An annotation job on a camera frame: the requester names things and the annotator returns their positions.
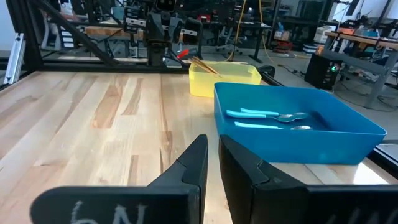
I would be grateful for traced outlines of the silver aluminium rail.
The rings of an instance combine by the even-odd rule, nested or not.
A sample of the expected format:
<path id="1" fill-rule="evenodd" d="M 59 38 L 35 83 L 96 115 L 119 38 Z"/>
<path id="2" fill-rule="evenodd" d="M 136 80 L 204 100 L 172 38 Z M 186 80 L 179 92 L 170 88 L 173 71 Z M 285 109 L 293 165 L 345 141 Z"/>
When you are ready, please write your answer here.
<path id="1" fill-rule="evenodd" d="M 25 44 L 25 35 L 23 33 L 16 33 L 3 84 L 12 85 L 19 80 L 24 61 Z"/>

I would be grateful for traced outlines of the blue plastic bin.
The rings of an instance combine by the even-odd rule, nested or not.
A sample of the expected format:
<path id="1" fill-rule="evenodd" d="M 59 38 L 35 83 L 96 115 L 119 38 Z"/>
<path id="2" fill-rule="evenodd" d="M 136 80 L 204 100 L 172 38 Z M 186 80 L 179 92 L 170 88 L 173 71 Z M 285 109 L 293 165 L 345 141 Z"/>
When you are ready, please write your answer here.
<path id="1" fill-rule="evenodd" d="M 288 123 L 272 118 L 233 118 L 227 110 L 308 113 Z M 226 134 L 268 162 L 302 164 L 359 164 L 377 145 L 386 130 L 330 93 L 314 88 L 216 83 L 214 114 L 218 134 Z M 241 128 L 234 122 L 312 130 Z"/>

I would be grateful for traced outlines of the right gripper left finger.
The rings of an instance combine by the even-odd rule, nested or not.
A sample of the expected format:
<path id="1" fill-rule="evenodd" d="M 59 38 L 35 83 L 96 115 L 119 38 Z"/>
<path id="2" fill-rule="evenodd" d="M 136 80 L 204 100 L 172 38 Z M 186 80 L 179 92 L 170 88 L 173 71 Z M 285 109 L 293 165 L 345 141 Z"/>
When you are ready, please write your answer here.
<path id="1" fill-rule="evenodd" d="M 206 182 L 208 175 L 208 138 L 201 134 L 184 150 L 180 157 L 148 187 L 194 186 L 198 189 L 195 205 L 197 221 L 193 224 L 203 224 Z"/>

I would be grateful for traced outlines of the blue-handled silver spoon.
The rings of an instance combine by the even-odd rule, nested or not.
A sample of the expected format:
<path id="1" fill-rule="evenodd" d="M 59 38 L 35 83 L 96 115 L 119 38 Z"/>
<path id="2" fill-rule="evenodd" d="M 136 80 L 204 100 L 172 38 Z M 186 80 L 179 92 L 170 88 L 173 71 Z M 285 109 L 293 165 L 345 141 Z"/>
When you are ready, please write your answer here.
<path id="1" fill-rule="evenodd" d="M 277 121 L 288 123 L 295 120 L 305 119 L 307 117 L 306 114 L 282 114 L 282 115 L 268 115 L 268 114 L 260 114 L 260 113 L 245 113 L 239 111 L 231 111 L 227 110 L 226 114 L 233 118 L 245 118 L 245 119 L 264 119 L 264 118 L 272 118 Z"/>
<path id="2" fill-rule="evenodd" d="M 290 122 L 290 121 L 295 121 L 295 120 L 301 120 L 309 117 L 308 113 L 304 112 L 297 112 L 293 114 L 281 114 L 275 111 L 262 111 L 262 110 L 250 110 L 246 108 L 241 108 L 241 112 L 245 113 L 256 113 L 256 114 L 264 114 L 267 116 L 274 117 L 275 119 L 278 119 L 280 121 L 285 121 L 285 122 Z"/>
<path id="3" fill-rule="evenodd" d="M 295 126 L 292 128 L 280 128 L 278 126 L 269 126 L 263 124 L 249 124 L 249 123 L 240 123 L 235 121 L 234 125 L 241 128 L 259 128 L 259 129 L 289 129 L 289 130 L 312 130 L 313 128 L 310 126 Z"/>

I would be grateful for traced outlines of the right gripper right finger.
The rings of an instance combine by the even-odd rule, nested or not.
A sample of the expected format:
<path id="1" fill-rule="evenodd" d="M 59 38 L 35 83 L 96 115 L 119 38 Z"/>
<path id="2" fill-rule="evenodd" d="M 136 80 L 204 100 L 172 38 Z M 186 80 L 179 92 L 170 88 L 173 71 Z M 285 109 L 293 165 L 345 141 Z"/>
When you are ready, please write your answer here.
<path id="1" fill-rule="evenodd" d="M 303 224 L 305 184 L 228 135 L 219 142 L 221 178 L 233 224 Z"/>

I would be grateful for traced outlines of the wooden-topped background bench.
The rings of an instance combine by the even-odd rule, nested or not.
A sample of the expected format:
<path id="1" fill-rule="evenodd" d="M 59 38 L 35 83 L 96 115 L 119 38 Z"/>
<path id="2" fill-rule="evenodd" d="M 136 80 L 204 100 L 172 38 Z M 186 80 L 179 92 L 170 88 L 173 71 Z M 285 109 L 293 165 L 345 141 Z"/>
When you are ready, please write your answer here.
<path id="1" fill-rule="evenodd" d="M 111 57 L 142 58 L 142 29 L 131 34 L 118 27 L 87 26 L 85 34 Z"/>

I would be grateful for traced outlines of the black background desk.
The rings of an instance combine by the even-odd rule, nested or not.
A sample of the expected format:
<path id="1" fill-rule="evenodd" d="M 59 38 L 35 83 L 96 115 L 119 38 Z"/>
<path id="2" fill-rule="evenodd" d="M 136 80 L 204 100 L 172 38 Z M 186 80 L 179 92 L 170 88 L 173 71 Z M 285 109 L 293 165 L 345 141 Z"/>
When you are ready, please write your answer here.
<path id="1" fill-rule="evenodd" d="M 245 40 L 245 31 L 253 31 L 256 37 L 256 45 L 254 53 L 249 55 L 251 59 L 257 63 L 262 63 L 259 59 L 259 52 L 261 44 L 265 43 L 264 32 L 271 31 L 272 27 L 260 22 L 218 22 L 218 21 L 205 21 L 203 23 L 205 29 L 212 31 L 214 36 L 207 39 L 207 43 L 213 42 L 217 52 L 224 51 L 227 61 L 233 61 L 235 55 L 241 55 L 243 52 L 239 49 L 238 44 Z"/>

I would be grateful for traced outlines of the black computer tower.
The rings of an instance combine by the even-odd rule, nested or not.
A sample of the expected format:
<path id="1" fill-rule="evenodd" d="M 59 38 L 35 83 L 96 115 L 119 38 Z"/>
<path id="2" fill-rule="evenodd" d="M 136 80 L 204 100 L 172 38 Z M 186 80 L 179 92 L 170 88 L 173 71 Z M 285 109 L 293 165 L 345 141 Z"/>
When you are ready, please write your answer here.
<path id="1" fill-rule="evenodd" d="M 313 54 L 310 58 L 304 80 L 315 88 L 332 90 L 340 68 L 341 61 L 330 60 Z"/>

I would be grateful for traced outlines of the grey-legged wooden workbench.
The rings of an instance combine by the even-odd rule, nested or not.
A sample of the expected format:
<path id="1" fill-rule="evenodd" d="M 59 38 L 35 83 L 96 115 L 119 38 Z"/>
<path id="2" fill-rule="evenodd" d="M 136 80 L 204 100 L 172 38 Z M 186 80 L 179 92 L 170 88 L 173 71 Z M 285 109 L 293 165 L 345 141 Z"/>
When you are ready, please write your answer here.
<path id="1" fill-rule="evenodd" d="M 326 36 L 319 55 L 378 76 L 364 104 L 365 108 L 371 109 L 398 62 L 398 40 L 341 32 L 327 32 Z"/>

